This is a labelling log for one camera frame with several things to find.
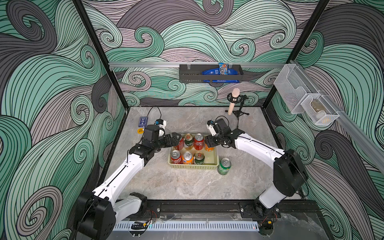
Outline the orange soda can back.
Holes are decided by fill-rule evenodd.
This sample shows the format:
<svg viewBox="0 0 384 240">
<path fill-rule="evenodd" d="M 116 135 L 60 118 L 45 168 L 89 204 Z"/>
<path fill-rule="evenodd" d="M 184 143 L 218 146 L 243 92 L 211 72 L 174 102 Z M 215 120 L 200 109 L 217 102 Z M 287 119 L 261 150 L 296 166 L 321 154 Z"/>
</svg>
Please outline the orange soda can back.
<svg viewBox="0 0 384 240">
<path fill-rule="evenodd" d="M 205 150 L 207 152 L 212 152 L 215 148 L 214 147 L 209 147 L 207 144 L 205 144 Z"/>
</svg>

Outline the green gold-top can front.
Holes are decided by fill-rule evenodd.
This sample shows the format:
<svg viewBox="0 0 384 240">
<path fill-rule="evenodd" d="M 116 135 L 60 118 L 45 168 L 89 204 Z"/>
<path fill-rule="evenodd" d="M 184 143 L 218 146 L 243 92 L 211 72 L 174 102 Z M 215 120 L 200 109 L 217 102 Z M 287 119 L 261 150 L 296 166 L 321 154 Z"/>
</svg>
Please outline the green gold-top can front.
<svg viewBox="0 0 384 240">
<path fill-rule="evenodd" d="M 196 165 L 203 165 L 205 163 L 205 154 L 201 151 L 195 152 L 194 162 Z"/>
</svg>

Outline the green soda can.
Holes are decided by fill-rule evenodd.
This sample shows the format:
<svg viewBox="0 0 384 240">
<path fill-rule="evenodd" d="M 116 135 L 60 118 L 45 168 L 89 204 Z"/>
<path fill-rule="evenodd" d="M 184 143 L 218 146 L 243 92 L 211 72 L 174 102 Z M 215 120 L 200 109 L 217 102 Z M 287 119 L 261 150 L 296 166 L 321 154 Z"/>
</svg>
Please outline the green soda can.
<svg viewBox="0 0 384 240">
<path fill-rule="evenodd" d="M 229 172 L 231 166 L 232 166 L 232 163 L 231 163 L 230 159 L 222 158 L 220 160 L 218 168 L 217 168 L 218 173 L 220 175 L 226 175 Z"/>
</svg>

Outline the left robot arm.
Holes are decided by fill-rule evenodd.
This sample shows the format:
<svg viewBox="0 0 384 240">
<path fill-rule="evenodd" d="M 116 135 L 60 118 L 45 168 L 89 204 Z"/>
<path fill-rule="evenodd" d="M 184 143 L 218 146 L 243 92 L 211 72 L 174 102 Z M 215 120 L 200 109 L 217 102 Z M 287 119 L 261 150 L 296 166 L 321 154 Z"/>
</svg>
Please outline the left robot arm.
<svg viewBox="0 0 384 240">
<path fill-rule="evenodd" d="M 157 151 L 175 147 L 181 139 L 181 134 L 166 134 L 161 125 L 148 125 L 118 169 L 94 190 L 79 196 L 74 219 L 76 233 L 93 240 L 106 240 L 117 223 L 130 215 L 145 213 L 145 196 L 133 194 L 121 201 L 118 197 Z"/>
</svg>

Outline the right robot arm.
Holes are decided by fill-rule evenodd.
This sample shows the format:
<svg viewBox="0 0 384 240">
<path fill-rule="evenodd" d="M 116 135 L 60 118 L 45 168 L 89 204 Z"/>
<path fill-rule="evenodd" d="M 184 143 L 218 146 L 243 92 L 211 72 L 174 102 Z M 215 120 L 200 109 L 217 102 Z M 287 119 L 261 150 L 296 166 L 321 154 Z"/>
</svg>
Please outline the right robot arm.
<svg viewBox="0 0 384 240">
<path fill-rule="evenodd" d="M 307 183 L 307 171 L 301 157 L 294 150 L 277 149 L 240 129 L 231 130 L 224 119 L 209 120 L 207 129 L 210 132 L 205 138 L 208 147 L 224 145 L 244 151 L 273 170 L 272 185 L 255 200 L 255 209 L 260 216 L 266 215 L 285 198 L 292 197 Z"/>
</svg>

